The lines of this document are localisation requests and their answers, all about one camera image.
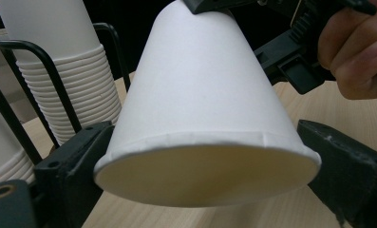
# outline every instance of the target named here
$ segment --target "stacked paper cup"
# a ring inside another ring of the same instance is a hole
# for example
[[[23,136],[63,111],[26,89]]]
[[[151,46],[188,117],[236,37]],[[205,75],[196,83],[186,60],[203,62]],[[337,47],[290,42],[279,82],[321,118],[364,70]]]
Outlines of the stacked paper cup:
[[[32,42],[51,57],[82,127],[116,123],[121,102],[82,0],[0,0],[0,13],[11,40]],[[28,51],[14,53],[58,143],[66,142],[75,132],[45,67]]]
[[[0,113],[0,182],[34,180],[33,164]]]

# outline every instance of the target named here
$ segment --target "black plastic part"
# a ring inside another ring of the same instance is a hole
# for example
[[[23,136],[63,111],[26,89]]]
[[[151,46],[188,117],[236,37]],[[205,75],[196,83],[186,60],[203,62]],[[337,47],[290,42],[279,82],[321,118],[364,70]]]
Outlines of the black plastic part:
[[[193,14],[206,11],[220,10],[238,7],[250,3],[255,0],[183,0],[185,5]]]
[[[321,123],[300,120],[297,131],[322,159],[309,184],[315,195],[340,224],[377,228],[377,152]]]
[[[34,168],[37,189],[52,210],[48,227],[82,227],[103,190],[93,180],[114,126],[95,123],[78,132]]]
[[[13,227],[40,227],[24,180],[0,182],[0,228]]]
[[[123,51],[121,48],[120,37],[118,35],[118,32],[114,29],[113,26],[107,23],[95,23],[93,24],[93,27],[96,31],[106,30],[111,35],[111,39],[113,41],[112,43],[115,47],[115,51],[117,54],[117,61],[120,67],[121,77],[123,77],[123,83],[125,84],[125,89],[126,91],[128,91],[129,87],[131,86],[131,80],[129,79],[128,66],[123,57]]]
[[[1,90],[0,90],[0,113],[5,119],[5,121],[7,122],[8,126],[10,127],[16,139],[25,149],[31,161],[34,164],[40,162],[42,160],[40,154],[38,153],[36,147],[34,146],[33,142],[28,136],[28,133],[23,128],[19,119],[17,119],[16,114],[11,109],[8,101],[6,100]]]

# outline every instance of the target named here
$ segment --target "screw hole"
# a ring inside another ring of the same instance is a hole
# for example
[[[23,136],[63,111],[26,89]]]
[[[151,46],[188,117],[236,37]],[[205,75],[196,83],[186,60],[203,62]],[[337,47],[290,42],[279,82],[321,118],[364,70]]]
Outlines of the screw hole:
[[[5,196],[10,195],[12,192],[14,192],[15,189],[16,187],[12,184],[6,184],[6,185],[0,186],[0,199]]]

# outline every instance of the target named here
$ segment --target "table surface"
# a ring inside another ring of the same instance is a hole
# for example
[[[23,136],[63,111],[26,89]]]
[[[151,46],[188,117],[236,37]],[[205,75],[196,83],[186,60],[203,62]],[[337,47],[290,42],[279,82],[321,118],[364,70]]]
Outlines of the table surface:
[[[115,83],[123,103],[126,96],[123,80]],[[273,88],[295,126],[300,119],[326,124],[377,151],[377,100],[346,100],[335,82],[325,82],[305,95],[299,95],[290,84],[281,83]],[[32,120],[24,127],[45,157],[52,142],[40,121]],[[212,208],[146,205],[104,192],[84,227],[339,228],[340,225],[306,186],[257,203]]]

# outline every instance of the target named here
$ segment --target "paper cup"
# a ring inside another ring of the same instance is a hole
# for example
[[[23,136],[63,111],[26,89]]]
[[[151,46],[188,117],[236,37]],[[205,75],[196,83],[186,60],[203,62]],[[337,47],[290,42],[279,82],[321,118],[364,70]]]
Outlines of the paper cup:
[[[95,85],[89,89],[85,89],[83,91],[79,91],[77,93],[68,94],[71,100],[75,100],[75,102],[86,101],[92,99],[94,97],[102,97],[107,90],[117,90],[112,79],[104,81],[98,85]]]
[[[0,165],[0,182],[7,181],[16,173],[16,171],[22,167],[22,159],[25,157],[25,151],[21,150],[14,154],[6,162]]]
[[[121,106],[116,105],[111,111],[109,111],[106,115],[100,117],[99,119],[94,120],[94,121],[83,122],[82,127],[88,127],[92,124],[95,124],[98,122],[104,122],[104,121],[111,121],[111,123],[115,125],[120,116],[121,110],[122,110]]]
[[[82,123],[99,119],[100,117],[104,117],[105,115],[111,114],[111,110],[120,106],[120,103],[117,99],[113,99],[106,104],[103,104],[99,107],[93,108],[91,110],[87,110],[85,112],[78,113],[78,118]]]
[[[99,66],[104,65],[104,64],[106,64],[106,65],[108,64],[105,55],[102,56],[100,59],[97,59],[96,61],[94,61],[94,62],[92,62],[88,65],[79,65],[79,66],[75,66],[73,68],[68,68],[66,70],[61,70],[60,67],[56,67],[56,68],[57,68],[58,73],[61,76],[65,77],[65,76],[70,76],[70,75],[74,75],[74,74],[84,73],[84,72],[86,72],[90,69],[99,67]],[[23,74],[26,74],[26,75],[29,75],[29,76],[48,75],[47,70],[45,68],[41,68],[41,69],[20,69],[20,71]]]
[[[230,12],[177,0],[152,27],[94,180],[142,203],[221,206],[303,187],[320,163]]]
[[[11,40],[32,42],[53,60],[79,58],[100,46],[83,0],[0,0],[0,15]],[[19,63],[40,62],[29,51],[14,52]]]
[[[74,105],[75,110],[77,110],[77,112],[83,113],[87,110],[91,110],[99,106],[102,106],[110,101],[115,101],[119,99],[117,91],[110,90],[108,92],[108,95],[103,95],[103,97],[101,99],[98,99],[99,101],[97,102],[86,101],[85,105]]]
[[[100,44],[98,47],[95,47],[93,49],[87,50],[82,54],[79,54],[77,56],[71,56],[67,58],[62,59],[53,59],[52,62],[55,64],[55,66],[61,68],[72,68],[75,64],[83,63],[83,62],[89,62],[92,59],[97,58],[98,56],[101,56],[104,52],[104,47],[102,44]],[[42,69],[45,68],[43,63],[20,63],[19,61],[16,62],[16,65],[19,66],[19,68],[22,69]]]

